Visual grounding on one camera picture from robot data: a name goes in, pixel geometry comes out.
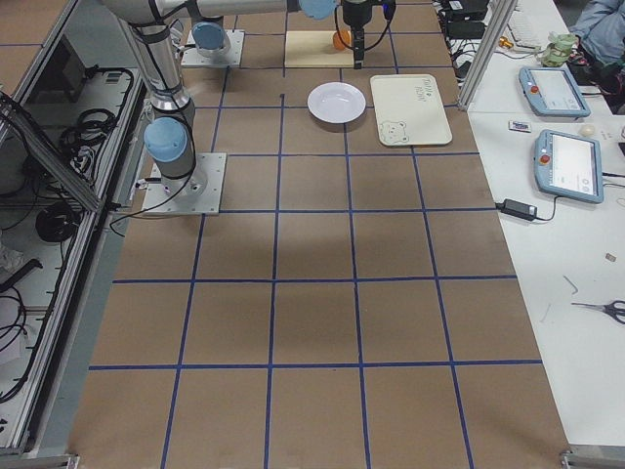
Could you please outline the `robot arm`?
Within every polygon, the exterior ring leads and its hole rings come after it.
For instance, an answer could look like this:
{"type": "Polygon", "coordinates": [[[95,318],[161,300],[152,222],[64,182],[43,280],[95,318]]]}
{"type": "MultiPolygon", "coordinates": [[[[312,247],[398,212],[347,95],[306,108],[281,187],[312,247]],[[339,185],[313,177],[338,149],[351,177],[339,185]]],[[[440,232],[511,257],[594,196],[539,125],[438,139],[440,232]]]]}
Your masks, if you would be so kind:
{"type": "Polygon", "coordinates": [[[163,191],[189,191],[196,157],[191,123],[194,104],[185,90],[168,21],[155,1],[105,1],[125,28],[126,38],[150,91],[153,120],[144,132],[146,151],[156,164],[163,191]]]}
{"type": "Polygon", "coordinates": [[[322,20],[342,11],[343,23],[352,35],[353,44],[348,49],[353,52],[354,69],[361,69],[368,48],[365,46],[365,27],[371,22],[373,8],[381,6],[385,12],[393,7],[384,7],[383,1],[195,1],[201,17],[227,15],[253,15],[276,12],[303,12],[308,18],[322,20]]]}

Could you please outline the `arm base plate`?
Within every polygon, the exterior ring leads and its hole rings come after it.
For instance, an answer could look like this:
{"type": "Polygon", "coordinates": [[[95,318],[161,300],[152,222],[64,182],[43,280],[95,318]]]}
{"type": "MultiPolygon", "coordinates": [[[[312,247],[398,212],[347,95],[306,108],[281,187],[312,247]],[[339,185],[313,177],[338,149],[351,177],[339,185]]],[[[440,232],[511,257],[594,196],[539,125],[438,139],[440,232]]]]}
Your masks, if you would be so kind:
{"type": "Polygon", "coordinates": [[[182,53],[181,65],[186,68],[225,68],[240,66],[245,33],[242,29],[225,30],[226,39],[220,49],[195,48],[195,39],[190,32],[186,49],[182,53]]]}
{"type": "Polygon", "coordinates": [[[147,216],[218,215],[226,172],[224,152],[201,152],[190,180],[162,178],[156,163],[152,164],[142,209],[147,216]]]}

